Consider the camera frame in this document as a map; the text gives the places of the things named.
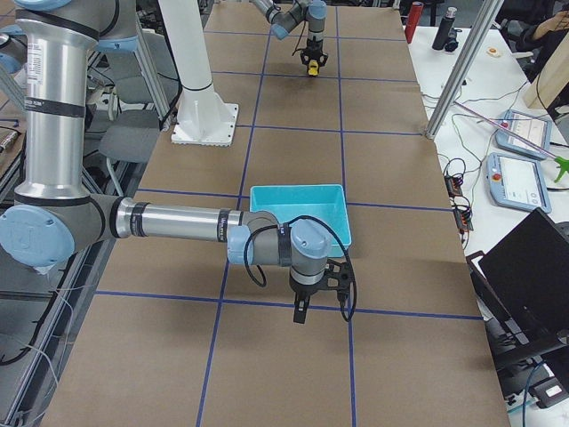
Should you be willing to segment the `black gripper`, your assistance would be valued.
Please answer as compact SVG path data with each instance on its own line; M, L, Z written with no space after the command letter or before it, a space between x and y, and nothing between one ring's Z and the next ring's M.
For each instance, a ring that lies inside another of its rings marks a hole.
M309 299L315 294L323 284L325 274L321 271L316 275L304 275L297 270L291 270L289 274L289 285L294 291L294 312L293 322L304 324L306 321L309 307Z
M309 57L318 57L315 59L316 67L320 67L320 56L322 55L322 40L316 40L314 37L307 39L307 55ZM314 64L314 60L308 60L308 67L312 67Z

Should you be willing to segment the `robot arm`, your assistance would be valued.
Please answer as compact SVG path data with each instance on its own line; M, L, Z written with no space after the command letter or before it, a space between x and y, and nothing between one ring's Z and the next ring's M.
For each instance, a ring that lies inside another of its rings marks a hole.
M319 75L328 55L323 51L327 4L325 1L293 1L288 11L283 11L273 1L253 0L259 12L270 24L271 32L279 40L289 36L300 24L308 24L306 46L296 47L293 54L300 53L301 63L306 66L310 77Z
M83 184L86 79L91 51L132 52L141 40L133 1L19 1L27 39L24 181L1 217L1 245L14 260L49 267L111 238L221 242L228 261L289 270L293 319L305 320L313 294L334 278L332 229L302 215L279 222L242 212L136 202L91 193Z

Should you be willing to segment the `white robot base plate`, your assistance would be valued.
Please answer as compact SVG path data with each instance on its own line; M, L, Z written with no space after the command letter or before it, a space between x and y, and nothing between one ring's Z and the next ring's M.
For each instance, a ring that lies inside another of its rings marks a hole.
M215 102L212 107L195 101L189 113L174 126L171 141L174 144L205 146L230 146L238 117L239 106L233 103Z

